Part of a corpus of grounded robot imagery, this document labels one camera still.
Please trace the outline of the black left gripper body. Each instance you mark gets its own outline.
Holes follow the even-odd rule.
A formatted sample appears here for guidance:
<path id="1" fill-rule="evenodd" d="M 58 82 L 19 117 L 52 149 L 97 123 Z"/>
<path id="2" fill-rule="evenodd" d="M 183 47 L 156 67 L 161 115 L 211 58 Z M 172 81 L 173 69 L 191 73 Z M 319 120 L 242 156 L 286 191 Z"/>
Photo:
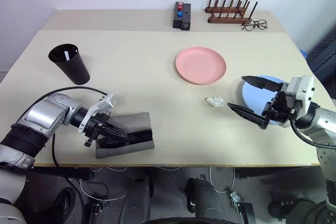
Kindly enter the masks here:
<path id="1" fill-rule="evenodd" d="M 110 118 L 110 112 L 97 113 L 95 116 L 91 116 L 87 122 L 83 133 L 88 138 L 84 145 L 91 146 L 92 142 L 97 140 L 100 135 L 104 137 L 112 136 L 112 127 L 108 123 Z"/>

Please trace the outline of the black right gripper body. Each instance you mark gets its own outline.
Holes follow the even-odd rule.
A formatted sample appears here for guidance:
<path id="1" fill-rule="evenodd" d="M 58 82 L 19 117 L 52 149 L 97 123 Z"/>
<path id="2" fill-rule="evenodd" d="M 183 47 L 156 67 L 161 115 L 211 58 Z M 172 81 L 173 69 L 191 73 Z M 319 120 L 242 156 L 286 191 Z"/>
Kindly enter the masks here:
<path id="1" fill-rule="evenodd" d="M 259 126 L 266 129 L 270 121 L 285 123 L 287 120 L 295 121 L 300 110 L 300 102 L 294 101 L 290 105 L 287 104 L 286 91 L 288 84 L 285 83 L 266 83 L 262 89 L 277 92 L 271 102 L 267 102 L 261 114 L 264 122 Z"/>

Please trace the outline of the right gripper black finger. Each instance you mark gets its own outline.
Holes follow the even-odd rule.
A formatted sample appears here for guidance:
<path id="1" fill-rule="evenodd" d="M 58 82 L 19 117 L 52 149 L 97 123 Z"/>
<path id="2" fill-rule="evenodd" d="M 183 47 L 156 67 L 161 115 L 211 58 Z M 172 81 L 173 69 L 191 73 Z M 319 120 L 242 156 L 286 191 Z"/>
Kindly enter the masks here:
<path id="1" fill-rule="evenodd" d="M 242 76 L 242 79 L 256 88 L 266 89 L 272 92 L 281 90 L 283 86 L 282 82 L 277 83 L 257 76 Z"/>
<path id="2" fill-rule="evenodd" d="M 229 108 L 231 108 L 235 113 L 237 113 L 242 118 L 257 124 L 263 130 L 266 128 L 265 118 L 254 113 L 253 110 L 246 108 L 244 106 L 232 104 L 232 103 L 227 103 L 227 105 L 229 106 Z"/>

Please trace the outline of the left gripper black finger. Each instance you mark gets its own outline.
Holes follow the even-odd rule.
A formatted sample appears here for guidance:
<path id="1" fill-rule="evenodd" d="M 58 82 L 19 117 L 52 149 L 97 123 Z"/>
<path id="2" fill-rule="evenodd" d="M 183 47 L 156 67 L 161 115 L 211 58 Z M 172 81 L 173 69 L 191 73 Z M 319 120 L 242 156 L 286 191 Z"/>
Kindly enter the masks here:
<path id="1" fill-rule="evenodd" d="M 105 138 L 110 138 L 110 139 L 113 139 L 115 141 L 120 141 L 120 142 L 126 142 L 127 141 L 127 134 L 121 129 L 105 128 L 101 132 L 101 135 L 103 135 Z"/>
<path id="2" fill-rule="evenodd" d="M 128 138 L 127 133 L 123 129 L 121 129 L 117 126 L 114 126 L 110 123 L 105 124 L 104 132 L 105 132 L 105 136 L 107 136 L 107 137 Z"/>

